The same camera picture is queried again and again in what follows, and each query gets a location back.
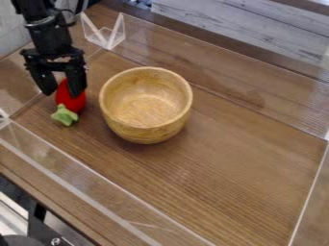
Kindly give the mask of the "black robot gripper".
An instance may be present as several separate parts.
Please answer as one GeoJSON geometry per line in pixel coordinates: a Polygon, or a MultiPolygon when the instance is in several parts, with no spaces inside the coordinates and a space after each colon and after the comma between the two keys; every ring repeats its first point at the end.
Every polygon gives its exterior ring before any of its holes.
{"type": "Polygon", "coordinates": [[[87,81],[83,50],[74,46],[70,33],[76,21],[68,22],[63,13],[26,13],[23,17],[34,47],[20,54],[39,89],[51,95],[58,88],[52,71],[66,72],[71,96],[79,97],[87,81]]]}

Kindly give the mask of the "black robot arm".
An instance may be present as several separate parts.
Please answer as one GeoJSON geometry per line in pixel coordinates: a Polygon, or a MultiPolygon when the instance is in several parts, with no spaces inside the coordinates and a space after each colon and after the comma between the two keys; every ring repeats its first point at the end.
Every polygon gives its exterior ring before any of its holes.
{"type": "Polygon", "coordinates": [[[68,80],[68,92],[76,98],[87,88],[83,49],[74,46],[70,33],[76,17],[70,9],[59,9],[55,1],[11,0],[34,43],[20,54],[42,92],[52,95],[58,90],[54,72],[62,72],[68,80]]]}

